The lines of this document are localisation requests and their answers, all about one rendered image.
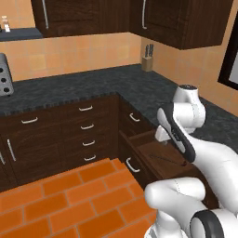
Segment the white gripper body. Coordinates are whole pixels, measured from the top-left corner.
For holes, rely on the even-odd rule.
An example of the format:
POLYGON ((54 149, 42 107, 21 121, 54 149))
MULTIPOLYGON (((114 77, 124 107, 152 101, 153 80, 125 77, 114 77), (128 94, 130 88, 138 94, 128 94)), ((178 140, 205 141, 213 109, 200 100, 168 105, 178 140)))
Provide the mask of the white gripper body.
POLYGON ((164 141, 169 141, 170 137, 167 134, 167 132, 165 131, 165 129, 162 126, 158 126, 156 132, 155 132, 155 138, 163 143, 164 141))

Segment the open dark wood drawer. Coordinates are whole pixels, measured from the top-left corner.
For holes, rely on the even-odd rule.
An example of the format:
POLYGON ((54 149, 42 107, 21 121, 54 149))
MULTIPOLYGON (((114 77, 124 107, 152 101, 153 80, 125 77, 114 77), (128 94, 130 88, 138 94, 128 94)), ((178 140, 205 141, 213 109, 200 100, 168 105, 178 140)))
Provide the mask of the open dark wood drawer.
POLYGON ((198 177, 199 171, 170 142, 164 146, 154 138, 154 130, 132 137, 119 131, 118 142, 120 161, 126 165, 126 158, 131 157, 133 166, 140 169, 134 173, 126 165, 142 189, 156 180, 198 177))

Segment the wide dark wood drawer front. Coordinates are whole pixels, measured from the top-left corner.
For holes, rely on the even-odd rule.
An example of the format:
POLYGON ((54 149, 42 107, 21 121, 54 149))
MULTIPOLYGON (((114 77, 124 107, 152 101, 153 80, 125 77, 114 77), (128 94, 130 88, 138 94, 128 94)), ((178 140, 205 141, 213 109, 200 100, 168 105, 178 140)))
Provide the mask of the wide dark wood drawer front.
POLYGON ((33 112, 23 112, 6 117, 0 117, 0 126, 3 128, 27 128, 30 126, 48 126, 58 121, 58 114, 53 109, 36 110, 33 112), (35 123, 24 125, 21 120, 32 120, 38 117, 35 123))

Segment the wooden knife block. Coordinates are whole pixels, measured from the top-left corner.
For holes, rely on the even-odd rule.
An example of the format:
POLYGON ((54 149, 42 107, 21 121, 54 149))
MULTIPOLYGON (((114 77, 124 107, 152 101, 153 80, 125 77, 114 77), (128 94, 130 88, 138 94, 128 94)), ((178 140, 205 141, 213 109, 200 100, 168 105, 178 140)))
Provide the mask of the wooden knife block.
POLYGON ((143 57, 141 62, 141 69, 144 72, 151 72, 153 65, 153 58, 152 57, 143 57))

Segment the black framed window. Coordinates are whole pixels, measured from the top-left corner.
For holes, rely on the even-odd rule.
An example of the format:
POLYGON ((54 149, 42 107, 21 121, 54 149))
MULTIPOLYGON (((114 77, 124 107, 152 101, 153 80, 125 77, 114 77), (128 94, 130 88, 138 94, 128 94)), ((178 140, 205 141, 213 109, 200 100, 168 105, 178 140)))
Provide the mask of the black framed window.
POLYGON ((218 82, 238 90, 238 12, 220 69, 218 82))

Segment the clear white shaker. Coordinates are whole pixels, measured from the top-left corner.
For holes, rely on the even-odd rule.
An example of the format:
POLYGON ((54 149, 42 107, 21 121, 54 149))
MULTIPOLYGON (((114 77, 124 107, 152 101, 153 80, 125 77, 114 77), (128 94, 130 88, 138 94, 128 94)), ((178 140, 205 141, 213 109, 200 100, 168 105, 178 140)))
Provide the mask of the clear white shaker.
POLYGON ((9 22, 7 20, 7 16, 2 16, 2 22, 3 22, 3 26, 6 33, 10 33, 10 27, 9 27, 9 22))

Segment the dark wood wall cupboard door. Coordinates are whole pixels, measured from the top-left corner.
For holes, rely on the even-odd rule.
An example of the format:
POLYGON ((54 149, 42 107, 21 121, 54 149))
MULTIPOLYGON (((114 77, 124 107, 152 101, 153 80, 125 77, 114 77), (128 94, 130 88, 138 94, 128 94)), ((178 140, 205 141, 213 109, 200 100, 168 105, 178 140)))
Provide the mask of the dark wood wall cupboard door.
POLYGON ((129 30, 129 0, 46 0, 48 30, 42 0, 31 0, 35 26, 45 37, 129 30))
POLYGON ((130 0, 130 32, 177 49, 222 44, 233 0, 130 0))

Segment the dark grey wall shelf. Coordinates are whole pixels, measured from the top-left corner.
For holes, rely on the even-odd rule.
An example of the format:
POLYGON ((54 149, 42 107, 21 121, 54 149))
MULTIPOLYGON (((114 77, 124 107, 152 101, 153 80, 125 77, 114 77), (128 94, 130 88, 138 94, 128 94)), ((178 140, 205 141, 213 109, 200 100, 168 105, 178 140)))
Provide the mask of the dark grey wall shelf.
POLYGON ((43 35, 36 28, 11 29, 0 33, 0 42, 40 39, 43 35))

